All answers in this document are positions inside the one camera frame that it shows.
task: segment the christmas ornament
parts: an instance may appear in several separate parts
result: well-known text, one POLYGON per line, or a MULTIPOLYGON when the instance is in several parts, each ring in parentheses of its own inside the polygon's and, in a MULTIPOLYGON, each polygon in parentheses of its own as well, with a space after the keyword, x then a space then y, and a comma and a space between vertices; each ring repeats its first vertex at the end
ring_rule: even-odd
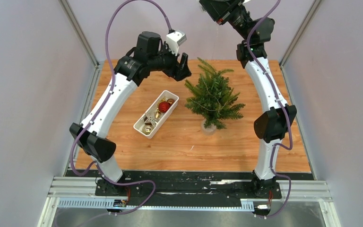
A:
POLYGON ((161 113, 161 112, 159 112, 159 110, 158 110, 158 109, 156 109, 156 110, 155 110, 155 118, 156 118, 156 119, 159 119, 159 118, 161 117, 161 114, 162 114, 162 113, 161 113))
POLYGON ((145 113, 144 124, 155 127, 156 121, 152 115, 145 113))
POLYGON ((146 135, 149 135, 152 129, 152 125, 144 125, 142 132, 146 135))
POLYGON ((158 104, 156 105, 157 108, 159 108, 159 104, 161 102, 166 102, 166 97, 163 97, 161 100, 159 100, 158 104))
POLYGON ((161 102, 159 103, 158 105, 158 110, 161 112, 161 113, 166 113, 166 111, 168 111, 170 108, 170 104, 167 103, 167 102, 161 102))
POLYGON ((169 103, 170 105, 172 105, 174 103, 174 99, 169 98, 166 102, 169 103))

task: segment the gold ornament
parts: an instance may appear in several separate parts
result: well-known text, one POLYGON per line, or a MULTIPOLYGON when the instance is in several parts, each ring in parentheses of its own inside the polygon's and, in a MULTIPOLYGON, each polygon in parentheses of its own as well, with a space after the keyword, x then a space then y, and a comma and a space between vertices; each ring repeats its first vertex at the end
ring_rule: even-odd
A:
POLYGON ((142 132, 146 135, 149 135, 152 131, 151 125, 144 125, 142 132))
POLYGON ((170 105, 172 105, 174 103, 174 99, 169 98, 166 102, 169 103, 170 105))
POLYGON ((155 119, 159 119, 161 117, 161 112, 158 109, 155 110, 155 119))

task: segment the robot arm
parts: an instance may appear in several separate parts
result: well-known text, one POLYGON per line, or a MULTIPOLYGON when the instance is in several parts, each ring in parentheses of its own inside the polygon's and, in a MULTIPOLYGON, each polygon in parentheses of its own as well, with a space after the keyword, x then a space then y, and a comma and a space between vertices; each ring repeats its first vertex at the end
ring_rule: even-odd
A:
MULTIPOLYGON (((292 124, 297 110, 294 105, 289 106, 280 94, 269 69, 264 43, 270 41, 275 21, 267 17, 253 31, 253 35, 247 43, 249 33, 260 19, 251 19, 250 12, 243 6, 243 3, 246 2, 247 0, 199 0, 203 11, 206 11, 213 21, 219 25, 229 23, 244 39, 237 45, 237 59, 254 82, 263 111, 263 114, 254 122, 254 130, 260 139, 260 144, 259 158, 254 169, 256 177, 252 181, 253 190, 258 196, 261 196, 267 194, 276 182, 275 174, 270 167, 272 149, 275 144, 282 142, 287 132, 288 123, 278 102, 280 101, 285 107, 289 124, 292 124), (262 68, 250 55, 248 48, 267 70, 269 77, 265 75, 262 68)), ((277 151, 278 146, 275 150, 272 166, 275 166, 277 151)))
POLYGON ((191 76, 187 65, 188 55, 183 53, 180 63, 179 46, 186 41, 186 35, 181 31, 171 31, 163 42, 160 35, 153 32, 143 32, 138 36, 137 45, 122 57, 114 71, 116 79, 111 90, 112 81, 102 94, 91 113, 81 122, 73 123, 70 133, 76 138, 83 128, 90 125, 78 141, 78 145, 99 165, 103 174, 117 182, 123 175, 114 153, 116 144, 108 139, 109 128, 129 96, 137 89, 142 80, 152 71, 162 71, 176 81, 191 76))

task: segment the red ornament ball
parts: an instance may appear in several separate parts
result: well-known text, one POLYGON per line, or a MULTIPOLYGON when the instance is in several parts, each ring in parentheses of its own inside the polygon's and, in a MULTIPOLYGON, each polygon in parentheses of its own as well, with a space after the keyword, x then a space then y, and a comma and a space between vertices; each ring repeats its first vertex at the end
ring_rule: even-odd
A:
POLYGON ((167 102, 161 102, 159 105, 158 105, 158 110, 159 112, 161 113, 166 113, 166 111, 168 111, 170 108, 170 104, 167 103, 167 102))

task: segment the white plastic container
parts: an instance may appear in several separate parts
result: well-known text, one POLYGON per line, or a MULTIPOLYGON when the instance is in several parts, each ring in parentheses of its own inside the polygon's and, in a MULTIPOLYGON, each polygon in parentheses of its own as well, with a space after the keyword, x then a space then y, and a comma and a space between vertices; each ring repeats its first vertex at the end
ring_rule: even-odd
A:
POLYGON ((141 135, 145 136, 148 139, 151 139, 155 133, 159 130, 159 128, 162 126, 162 124, 166 121, 166 119, 168 119, 168 117, 170 116, 170 114, 173 112, 173 110, 176 108, 177 104, 179 102, 179 97, 175 94, 173 94, 170 91, 163 91, 161 93, 161 95, 152 103, 152 105, 145 111, 145 113, 143 113, 143 115, 140 117, 140 119, 134 124, 133 128, 135 130, 137 130, 141 135), (174 103, 170 106, 169 110, 166 111, 166 113, 162 113, 160 119, 158 121, 156 121, 156 125, 153 128, 153 130, 146 135, 145 133, 142 132, 143 127, 146 125, 144 119, 147 117, 146 114, 150 115, 150 116, 154 116, 155 115, 155 111, 157 109, 157 105, 158 102, 162 99, 174 99, 174 103))

